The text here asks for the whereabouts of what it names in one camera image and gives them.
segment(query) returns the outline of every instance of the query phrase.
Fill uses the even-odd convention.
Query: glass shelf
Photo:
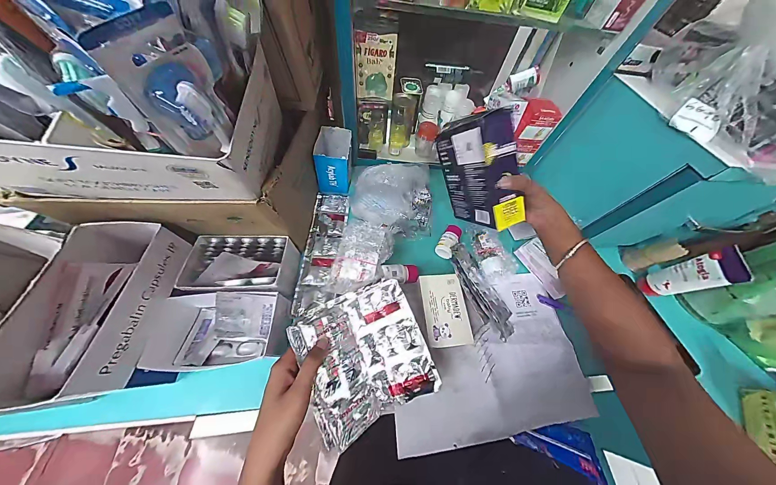
[[[568,32],[572,30],[594,30],[603,35],[615,35],[613,33],[600,30],[596,27],[592,27],[584,20],[571,18],[566,14],[562,15],[558,22],[547,22],[542,19],[521,15],[502,14],[476,9],[460,9],[457,7],[443,7],[441,5],[418,4],[413,2],[404,2],[403,0],[377,0],[376,8],[423,16],[447,17],[456,20],[543,28],[556,32]]]

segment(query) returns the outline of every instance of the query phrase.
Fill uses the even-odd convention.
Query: pink bottle cap
[[[409,272],[409,279],[407,279],[406,282],[414,283],[415,281],[418,281],[418,267],[414,264],[404,264],[403,266],[406,268],[406,271]]]
[[[457,237],[460,237],[463,235],[463,229],[460,229],[458,226],[455,226],[455,225],[447,226],[447,228],[445,229],[445,232],[450,232]]]

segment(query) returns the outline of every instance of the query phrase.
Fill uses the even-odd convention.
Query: blue box
[[[349,194],[352,178],[352,132],[345,128],[323,126],[313,146],[319,192]]]

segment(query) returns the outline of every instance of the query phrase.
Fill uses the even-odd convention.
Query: yellow sticker
[[[523,204],[523,196],[493,205],[493,216],[496,218],[496,230],[508,229],[512,225],[525,221],[526,205]]]

